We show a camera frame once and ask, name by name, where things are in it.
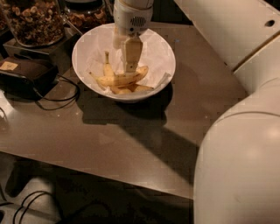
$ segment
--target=fruit piece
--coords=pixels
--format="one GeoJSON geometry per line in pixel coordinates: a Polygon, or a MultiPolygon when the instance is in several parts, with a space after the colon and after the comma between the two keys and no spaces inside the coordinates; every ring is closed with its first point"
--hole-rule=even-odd
{"type": "Polygon", "coordinates": [[[113,68],[109,63],[109,52],[105,51],[105,63],[103,65],[103,74],[105,76],[115,76],[113,68]]]}
{"type": "Polygon", "coordinates": [[[147,66],[142,66],[136,70],[135,73],[124,73],[117,74],[115,76],[98,76],[95,77],[98,84],[104,87],[127,87],[129,85],[135,84],[141,79],[143,79],[148,73],[149,68],[147,66]]]}
{"type": "Polygon", "coordinates": [[[130,89],[126,87],[110,87],[110,89],[115,95],[126,95],[131,93],[130,89]]]}
{"type": "Polygon", "coordinates": [[[141,91],[151,91],[154,88],[153,87],[144,86],[144,85],[139,85],[139,84],[133,84],[133,85],[128,86],[128,89],[131,92],[141,92],[141,91]]]}

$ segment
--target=robotic end effector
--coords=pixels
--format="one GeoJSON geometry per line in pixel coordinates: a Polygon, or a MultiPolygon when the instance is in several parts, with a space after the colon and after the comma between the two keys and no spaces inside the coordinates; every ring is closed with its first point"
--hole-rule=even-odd
{"type": "Polygon", "coordinates": [[[148,29],[153,0],[116,0],[114,5],[114,48],[122,49],[123,70],[134,73],[143,43],[139,36],[148,29]]]}

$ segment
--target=bowl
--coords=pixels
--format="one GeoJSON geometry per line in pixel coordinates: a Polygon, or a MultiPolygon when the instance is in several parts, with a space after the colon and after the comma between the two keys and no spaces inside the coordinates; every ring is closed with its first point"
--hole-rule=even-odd
{"type": "Polygon", "coordinates": [[[137,84],[153,87],[151,91],[131,94],[114,94],[109,88],[101,88],[94,75],[103,75],[105,51],[109,52],[109,62],[113,70],[123,72],[122,51],[113,47],[115,24],[105,24],[86,32],[73,48],[73,69],[80,80],[99,95],[118,102],[139,102],[157,94],[172,80],[176,60],[169,44],[156,32],[148,29],[140,36],[143,50],[138,65],[148,66],[149,72],[137,84]]]}

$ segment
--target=black cable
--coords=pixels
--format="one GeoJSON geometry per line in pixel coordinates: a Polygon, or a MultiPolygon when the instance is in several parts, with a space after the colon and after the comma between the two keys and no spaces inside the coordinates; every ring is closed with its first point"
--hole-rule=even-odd
{"type": "Polygon", "coordinates": [[[52,199],[53,199],[53,201],[54,201],[56,207],[57,207],[58,210],[59,210],[59,216],[60,216],[60,218],[61,218],[62,220],[64,220],[63,210],[62,210],[62,208],[61,208],[61,206],[60,206],[60,203],[57,201],[57,199],[54,197],[54,195],[51,194],[51,193],[49,193],[49,192],[45,192],[45,191],[36,191],[36,192],[32,192],[32,193],[28,194],[28,195],[24,198],[24,200],[23,200],[22,203],[21,203],[21,206],[17,209],[17,211],[16,211],[16,212],[14,213],[14,215],[13,215],[13,219],[12,219],[12,223],[13,223],[13,224],[16,224],[17,215],[18,215],[19,211],[20,211],[22,208],[25,207],[25,206],[24,206],[25,202],[28,200],[28,198],[30,198],[33,194],[36,194],[36,193],[39,193],[39,195],[37,195],[34,199],[32,199],[32,200],[28,203],[27,207],[25,208],[25,210],[22,212],[22,214],[21,214],[21,216],[20,216],[19,223],[22,222],[22,220],[23,220],[23,218],[24,218],[24,216],[25,216],[25,213],[28,211],[28,209],[30,208],[30,206],[32,205],[32,203],[33,203],[37,198],[39,198],[39,197],[41,197],[41,196],[43,196],[43,195],[49,195],[49,196],[52,197],[52,199]]]}
{"type": "Polygon", "coordinates": [[[91,207],[93,205],[99,205],[99,206],[104,207],[105,210],[108,212],[108,217],[107,217],[108,222],[107,223],[114,223],[110,220],[113,217],[111,208],[106,203],[104,203],[102,201],[99,201],[97,199],[94,199],[93,201],[89,202],[88,204],[86,204],[86,205],[80,207],[79,209],[77,209],[74,213],[71,213],[67,217],[65,217],[64,219],[61,219],[56,224],[67,224],[69,221],[71,222],[71,220],[74,219],[77,215],[79,215],[80,213],[85,211],[88,207],[91,207]]]}
{"type": "Polygon", "coordinates": [[[8,205],[10,205],[10,204],[12,204],[11,202],[3,202],[2,204],[0,204],[0,207],[4,207],[4,206],[8,206],[8,205]]]}
{"type": "Polygon", "coordinates": [[[2,189],[2,186],[0,185],[0,195],[2,197],[3,200],[7,201],[5,195],[4,195],[4,192],[3,192],[3,189],[2,189]]]}
{"type": "Polygon", "coordinates": [[[44,99],[44,100],[47,100],[47,101],[50,101],[50,102],[67,102],[69,101],[68,103],[60,106],[60,107],[57,107],[57,108],[44,108],[40,103],[39,101],[35,101],[35,103],[43,110],[56,110],[56,109],[62,109],[64,108],[65,106],[69,105],[71,102],[73,101],[77,101],[80,97],[80,94],[81,94],[81,91],[80,91],[80,87],[74,83],[73,81],[69,80],[68,78],[64,77],[63,75],[60,75],[60,74],[57,74],[60,78],[64,79],[63,81],[65,82],[68,82],[72,85],[74,85],[76,87],[76,92],[74,95],[66,98],[66,99],[49,99],[49,98],[46,98],[44,97],[43,95],[41,95],[41,93],[36,89],[34,88],[34,91],[35,93],[41,98],[41,99],[44,99]]]}
{"type": "Polygon", "coordinates": [[[0,118],[3,119],[3,120],[7,120],[7,115],[5,113],[5,111],[0,107],[0,118]]]}

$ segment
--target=table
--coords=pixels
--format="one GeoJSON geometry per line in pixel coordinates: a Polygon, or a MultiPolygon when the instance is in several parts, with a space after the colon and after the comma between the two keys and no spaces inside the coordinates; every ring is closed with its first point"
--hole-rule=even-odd
{"type": "MultiPolygon", "coordinates": [[[[167,88],[147,101],[123,104],[88,89],[70,68],[64,75],[81,92],[64,108],[43,99],[42,109],[1,92],[6,119],[0,122],[0,151],[192,199],[204,135],[247,94],[193,26],[150,28],[175,53],[176,73],[167,88]]],[[[60,81],[46,97],[73,92],[74,86],[60,81]]]]}

